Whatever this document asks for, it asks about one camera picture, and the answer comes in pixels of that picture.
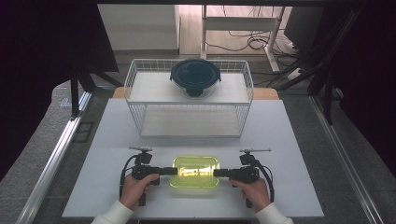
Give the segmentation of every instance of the white sleeve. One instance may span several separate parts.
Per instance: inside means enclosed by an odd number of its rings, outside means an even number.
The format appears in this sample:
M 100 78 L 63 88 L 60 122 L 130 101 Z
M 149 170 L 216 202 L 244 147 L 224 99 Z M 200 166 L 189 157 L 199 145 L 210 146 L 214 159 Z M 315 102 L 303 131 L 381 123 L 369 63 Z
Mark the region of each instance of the white sleeve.
M 283 216 L 274 203 L 270 203 L 270 205 L 257 212 L 256 218 L 260 221 L 260 224 L 293 224 L 293 220 Z
M 116 201 L 106 213 L 95 217 L 92 224 L 125 224 L 133 214 L 134 211 Z

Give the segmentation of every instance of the human hand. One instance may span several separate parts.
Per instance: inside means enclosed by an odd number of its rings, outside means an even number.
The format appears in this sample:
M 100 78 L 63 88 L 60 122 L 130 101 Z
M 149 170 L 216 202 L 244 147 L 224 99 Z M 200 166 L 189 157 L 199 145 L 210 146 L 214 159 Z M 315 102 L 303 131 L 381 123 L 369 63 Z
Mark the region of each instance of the human hand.
M 242 189 L 242 197 L 249 199 L 255 213 L 259 212 L 271 202 L 268 196 L 268 189 L 265 180 L 260 178 L 251 184 L 245 184 L 235 179 L 229 179 L 230 183 Z
M 149 193 L 149 182 L 158 178 L 160 178 L 158 174 L 148 175 L 141 180 L 136 180 L 131 175 L 125 176 L 120 202 L 134 211 L 139 206 L 143 192 Z

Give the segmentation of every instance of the gray floor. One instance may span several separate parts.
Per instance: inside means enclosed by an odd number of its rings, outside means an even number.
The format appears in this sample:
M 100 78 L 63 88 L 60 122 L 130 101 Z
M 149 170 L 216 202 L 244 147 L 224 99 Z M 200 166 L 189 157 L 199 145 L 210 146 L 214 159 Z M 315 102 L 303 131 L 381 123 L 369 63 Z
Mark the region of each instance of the gray floor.
M 116 52 L 120 73 L 110 74 L 123 82 L 132 58 L 191 58 L 161 51 Z M 264 56 L 224 56 L 208 59 L 247 60 L 251 71 L 269 72 Z M 98 88 L 89 104 L 75 138 L 67 150 L 53 184 L 37 213 L 34 223 L 90 223 L 90 220 L 62 219 L 62 211 L 74 187 L 79 170 L 89 150 L 90 142 L 100 122 L 108 97 L 114 87 L 95 76 Z M 258 83 L 273 75 L 253 75 Z M 334 153 L 334 149 L 318 120 L 306 94 L 306 82 L 280 91 L 288 111 L 290 123 L 304 156 L 308 172 L 314 183 L 324 218 L 296 218 L 295 223 L 369 223 L 349 180 Z M 15 223 L 37 179 L 40 177 L 52 150 L 64 130 L 71 113 L 69 83 L 58 86 L 52 95 L 52 104 L 25 150 L 15 162 L 8 175 L 0 183 L 0 223 Z M 363 183 L 370 191 L 384 223 L 396 223 L 396 180 L 380 160 L 366 139 L 351 124 L 339 107 L 332 104 L 333 127 L 337 131 L 349 157 Z

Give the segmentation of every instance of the wire basket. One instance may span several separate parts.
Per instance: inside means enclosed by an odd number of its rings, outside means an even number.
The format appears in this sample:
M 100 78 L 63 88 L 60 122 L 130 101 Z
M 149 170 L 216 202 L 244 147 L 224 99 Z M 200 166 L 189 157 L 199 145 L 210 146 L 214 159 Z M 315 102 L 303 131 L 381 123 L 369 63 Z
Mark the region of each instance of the wire basket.
M 124 95 L 141 136 L 240 137 L 253 100 L 246 61 L 211 61 L 221 82 L 206 98 L 182 94 L 170 80 L 181 60 L 136 59 Z

